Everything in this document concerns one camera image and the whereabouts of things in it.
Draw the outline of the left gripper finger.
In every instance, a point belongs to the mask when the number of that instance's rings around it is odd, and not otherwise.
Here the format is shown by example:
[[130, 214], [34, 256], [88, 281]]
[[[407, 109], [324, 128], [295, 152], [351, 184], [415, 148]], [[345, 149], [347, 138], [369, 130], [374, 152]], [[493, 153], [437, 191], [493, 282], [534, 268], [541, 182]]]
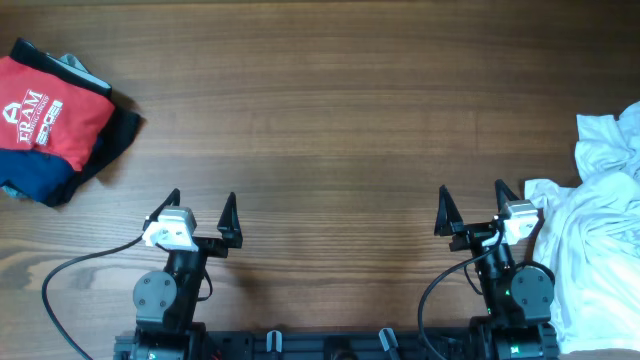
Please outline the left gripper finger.
[[225, 240], [243, 239], [237, 212], [236, 194], [234, 192], [231, 192], [226, 200], [217, 229]]
[[174, 188], [167, 196], [167, 198], [150, 215], [145, 218], [145, 222], [149, 223], [156, 221], [162, 210], [167, 206], [179, 206], [180, 199], [180, 190], [178, 188]]

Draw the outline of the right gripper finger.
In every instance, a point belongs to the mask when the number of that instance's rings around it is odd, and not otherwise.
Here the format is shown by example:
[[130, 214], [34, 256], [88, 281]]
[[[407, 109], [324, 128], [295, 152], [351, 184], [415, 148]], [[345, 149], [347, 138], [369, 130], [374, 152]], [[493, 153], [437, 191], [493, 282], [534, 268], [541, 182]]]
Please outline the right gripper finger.
[[509, 201], [519, 201], [520, 198], [506, 185], [502, 179], [494, 182], [497, 209], [501, 211]]
[[434, 234], [451, 236], [463, 231], [463, 220], [457, 206], [445, 185], [439, 188], [438, 211]]

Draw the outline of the white t-shirt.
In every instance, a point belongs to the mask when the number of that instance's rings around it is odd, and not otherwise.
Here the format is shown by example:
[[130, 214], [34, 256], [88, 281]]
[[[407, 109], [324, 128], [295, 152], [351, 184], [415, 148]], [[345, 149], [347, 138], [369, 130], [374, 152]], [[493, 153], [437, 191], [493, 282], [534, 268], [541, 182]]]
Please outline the white t-shirt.
[[551, 324], [562, 353], [638, 350], [639, 106], [576, 122], [580, 185], [524, 186], [544, 217], [533, 259], [555, 275]]

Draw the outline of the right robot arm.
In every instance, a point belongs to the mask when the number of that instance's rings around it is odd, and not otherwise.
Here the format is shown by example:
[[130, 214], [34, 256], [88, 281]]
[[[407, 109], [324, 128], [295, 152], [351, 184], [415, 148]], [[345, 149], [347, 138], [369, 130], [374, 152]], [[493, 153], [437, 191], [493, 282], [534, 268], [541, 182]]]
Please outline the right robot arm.
[[487, 311], [470, 320], [462, 353], [466, 359], [555, 359], [559, 348], [550, 324], [555, 275], [533, 260], [516, 262], [511, 251], [533, 234], [538, 210], [503, 181], [494, 187], [497, 214], [480, 223], [466, 223], [447, 187], [439, 188], [434, 233], [451, 238], [452, 252], [471, 253], [468, 263]]

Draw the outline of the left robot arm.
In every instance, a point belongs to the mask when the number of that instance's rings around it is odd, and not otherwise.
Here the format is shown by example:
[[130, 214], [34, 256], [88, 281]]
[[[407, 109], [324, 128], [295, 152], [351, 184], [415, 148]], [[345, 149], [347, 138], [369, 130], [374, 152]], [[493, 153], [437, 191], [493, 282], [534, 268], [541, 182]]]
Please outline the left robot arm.
[[115, 338], [117, 360], [219, 359], [221, 354], [207, 335], [206, 325], [194, 320], [210, 258], [226, 258], [242, 247], [243, 235], [235, 193], [230, 193], [217, 224], [218, 237], [194, 234], [197, 222], [192, 210], [180, 205], [174, 189], [143, 225], [142, 240], [167, 252], [163, 269], [144, 274], [135, 284], [132, 300], [136, 328], [131, 335]]

